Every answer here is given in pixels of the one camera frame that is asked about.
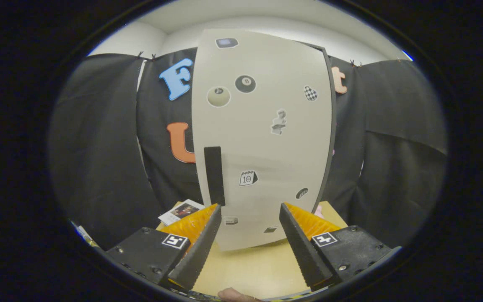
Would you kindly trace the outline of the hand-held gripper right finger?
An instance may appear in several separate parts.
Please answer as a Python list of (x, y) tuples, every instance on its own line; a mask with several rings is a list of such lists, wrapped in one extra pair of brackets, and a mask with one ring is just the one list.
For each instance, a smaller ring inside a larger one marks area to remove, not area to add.
[(360, 226), (340, 228), (289, 203), (280, 205), (279, 220), (312, 291), (356, 280), (401, 249), (391, 248)]

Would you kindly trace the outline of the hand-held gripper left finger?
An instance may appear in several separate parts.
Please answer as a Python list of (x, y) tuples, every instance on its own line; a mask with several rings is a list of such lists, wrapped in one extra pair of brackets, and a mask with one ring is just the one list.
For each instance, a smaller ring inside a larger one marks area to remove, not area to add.
[(212, 204), (160, 230), (142, 227), (106, 254), (144, 281), (187, 293), (206, 263), (221, 221), (221, 206)]

